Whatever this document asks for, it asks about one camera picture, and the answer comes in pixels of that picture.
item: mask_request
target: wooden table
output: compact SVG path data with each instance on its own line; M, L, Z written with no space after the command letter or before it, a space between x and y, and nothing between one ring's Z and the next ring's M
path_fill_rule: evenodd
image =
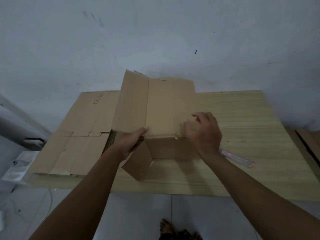
M255 161L254 168L236 164L263 185L290 200L320 201L320 183L290 139L261 91L198 93L202 111L216 116L221 147ZM36 176L36 187L73 188L81 178ZM200 159L157 159L138 182L121 168L112 191L200 196L229 194Z

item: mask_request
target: floor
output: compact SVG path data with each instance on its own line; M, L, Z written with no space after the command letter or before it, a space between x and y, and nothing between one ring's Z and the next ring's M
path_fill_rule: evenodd
M18 186L12 193L0 193L0 203L7 201L1 208L6 229L0 240L27 240L70 191ZM320 218L320 202L294 203ZM94 240L158 239L162 218L178 229L199 231L204 240L261 239L231 198L112 193Z

